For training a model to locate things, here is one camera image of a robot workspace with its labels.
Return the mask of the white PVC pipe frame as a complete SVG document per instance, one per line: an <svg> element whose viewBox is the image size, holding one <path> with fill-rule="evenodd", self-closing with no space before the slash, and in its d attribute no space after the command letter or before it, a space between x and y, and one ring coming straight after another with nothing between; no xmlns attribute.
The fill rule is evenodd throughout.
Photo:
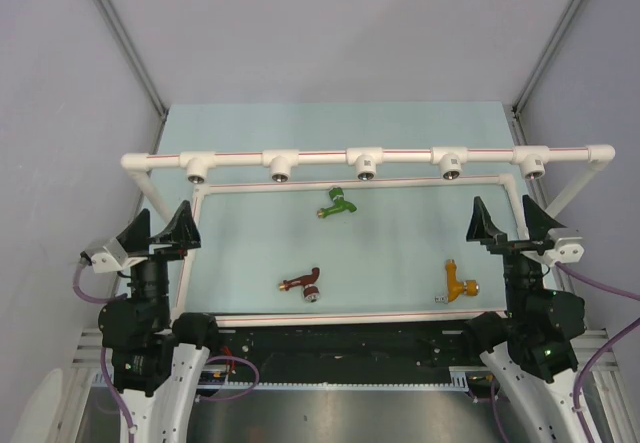
<svg viewBox="0 0 640 443"><path fill-rule="evenodd" d="M585 162L586 169L567 184L547 206L549 216L556 217L588 182L616 155L611 145L587 145L575 148L549 148L547 146L515 146L510 149L470 149L466 147L433 147L431 149L384 149L381 147L348 148L345 150L275 149L261 152L189 151L177 154L151 155L128 153L121 158L121 165L136 182L151 206L168 222L172 211L149 176L154 169L180 168L187 180L194 185L192 196L193 218L200 220L205 198L215 194L266 193L329 190L334 186L343 189L386 189L433 186L501 186L508 199L516 223L518 235L530 236L525 226L524 205L518 199L515 177L510 173L496 175L461 176L467 163L510 164L519 167L522 177L535 181L544 174L544 165L556 162ZM438 166L441 176L420 178L390 178L376 180L377 169L383 164L429 164ZM325 180L291 182L292 170L300 166L343 165L353 167L355 180ZM274 183L210 184L211 169L225 167L268 168ZM340 323L396 323L420 321L462 320L479 316L480 310L444 310L410 312L338 313L329 315L275 314L272 316L222 316L221 326L293 326Z"/></svg>

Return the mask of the yellow water faucet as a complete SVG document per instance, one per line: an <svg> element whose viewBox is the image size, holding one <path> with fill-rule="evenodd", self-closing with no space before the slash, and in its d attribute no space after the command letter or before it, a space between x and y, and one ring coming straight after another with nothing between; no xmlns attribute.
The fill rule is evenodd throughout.
<svg viewBox="0 0 640 443"><path fill-rule="evenodd" d="M436 303L449 304L461 295L476 297L480 293L480 286L476 280L459 280L457 265L454 259L445 262L446 293L434 298Z"/></svg>

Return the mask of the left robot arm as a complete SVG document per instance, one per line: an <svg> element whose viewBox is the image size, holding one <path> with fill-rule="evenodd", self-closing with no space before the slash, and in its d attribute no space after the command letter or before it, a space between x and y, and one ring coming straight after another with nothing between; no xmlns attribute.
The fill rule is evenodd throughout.
<svg viewBox="0 0 640 443"><path fill-rule="evenodd" d="M171 316L168 265L201 246L189 201L158 234L143 210L91 261L98 273L126 271L129 293L106 303L98 317L103 368L119 407L123 442L183 442L205 363L221 350L215 318Z"/></svg>

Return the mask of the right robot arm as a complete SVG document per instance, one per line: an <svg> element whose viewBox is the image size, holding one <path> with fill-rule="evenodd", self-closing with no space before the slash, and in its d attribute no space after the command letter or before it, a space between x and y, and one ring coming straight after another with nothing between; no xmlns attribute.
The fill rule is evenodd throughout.
<svg viewBox="0 0 640 443"><path fill-rule="evenodd" d="M525 236L512 240L493 223L483 200L473 201L466 239L500 256L506 312L467 321L461 351L493 374L530 441L598 442L572 346L586 331L585 302L544 284L547 269L581 259L582 238L529 196L522 206Z"/></svg>

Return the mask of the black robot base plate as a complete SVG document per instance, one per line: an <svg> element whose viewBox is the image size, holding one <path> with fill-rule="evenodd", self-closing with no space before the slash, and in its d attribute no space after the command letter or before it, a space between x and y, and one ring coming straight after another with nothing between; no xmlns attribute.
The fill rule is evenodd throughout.
<svg viewBox="0 0 640 443"><path fill-rule="evenodd" d="M450 383L454 368L480 368L463 321L245 327L220 330L215 356L253 363L281 385Z"/></svg>

